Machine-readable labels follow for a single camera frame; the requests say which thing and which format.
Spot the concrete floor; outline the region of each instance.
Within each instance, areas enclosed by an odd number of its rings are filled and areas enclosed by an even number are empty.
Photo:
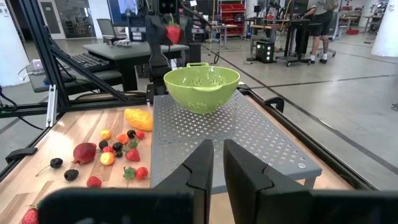
[[[398,139],[394,133],[398,133],[398,112],[391,110],[391,104],[398,103],[398,58],[371,55],[374,38],[344,35],[330,43],[337,55],[329,56],[326,65],[296,63],[289,68],[283,61],[246,65],[249,42],[231,39],[228,49],[221,49],[218,66],[237,70],[241,81],[264,99],[285,99],[284,114],[331,153],[376,187],[397,190],[398,155],[394,149]],[[63,40],[58,44],[74,55],[84,52],[81,45],[96,41]],[[277,45],[283,41],[283,37],[277,39]],[[26,48],[29,59],[38,58],[33,44]],[[218,45],[213,44],[212,50],[217,51]],[[202,48],[202,61],[210,63],[214,54],[208,56],[207,52]],[[147,80],[142,81],[144,88]],[[5,88],[4,92],[18,103],[35,103],[46,97],[45,93],[33,94],[30,84]],[[45,117],[26,119],[42,127]],[[18,119],[0,119],[0,157],[25,147],[39,133]],[[0,169],[5,165],[0,161]]]

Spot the door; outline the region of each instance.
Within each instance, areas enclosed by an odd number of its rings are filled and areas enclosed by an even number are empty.
[[[55,1],[37,0],[37,2],[39,4],[40,11],[42,12],[45,25],[49,27],[51,37],[54,40],[64,39],[65,34],[63,33],[62,23]]]

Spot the green colander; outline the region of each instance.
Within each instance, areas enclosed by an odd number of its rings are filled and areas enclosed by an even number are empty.
[[[183,107],[197,114],[211,113],[226,103],[238,86],[240,75],[229,68],[189,63],[164,76],[169,93]]]

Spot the gray metal plate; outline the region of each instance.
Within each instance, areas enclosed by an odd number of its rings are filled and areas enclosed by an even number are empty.
[[[211,114],[193,114],[170,95],[154,98],[151,187],[171,174],[204,139],[214,144],[213,194],[226,192],[223,142],[232,139],[294,180],[317,177],[321,168],[239,91]]]

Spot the wall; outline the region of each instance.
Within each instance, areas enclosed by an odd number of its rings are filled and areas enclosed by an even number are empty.
[[[23,81],[17,78],[17,72],[29,62],[5,0],[0,0],[0,9],[2,9],[2,13],[0,13],[1,32],[7,34],[0,35],[0,85],[18,85]]]
[[[94,22],[95,36],[97,39],[102,39],[101,29],[98,25],[97,19],[110,19],[107,0],[88,0],[90,5],[91,16]]]

